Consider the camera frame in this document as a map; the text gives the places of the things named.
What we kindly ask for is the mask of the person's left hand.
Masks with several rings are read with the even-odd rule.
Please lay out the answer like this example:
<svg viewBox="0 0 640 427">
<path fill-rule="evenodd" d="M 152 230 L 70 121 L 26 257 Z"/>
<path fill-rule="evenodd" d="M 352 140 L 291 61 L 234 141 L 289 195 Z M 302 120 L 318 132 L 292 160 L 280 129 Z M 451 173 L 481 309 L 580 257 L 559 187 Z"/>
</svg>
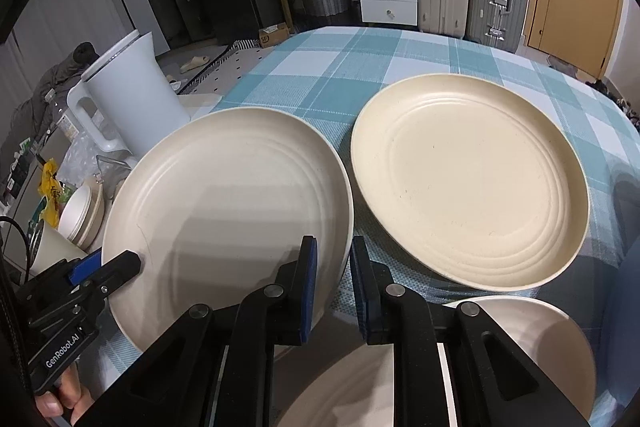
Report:
<svg viewBox="0 0 640 427">
<path fill-rule="evenodd" d="M 56 418 L 70 411 L 70 425 L 75 425 L 94 403 L 89 389 L 81 384 L 78 367 L 73 363 L 60 377 L 54 392 L 36 396 L 36 406 L 44 418 Z"/>
</svg>

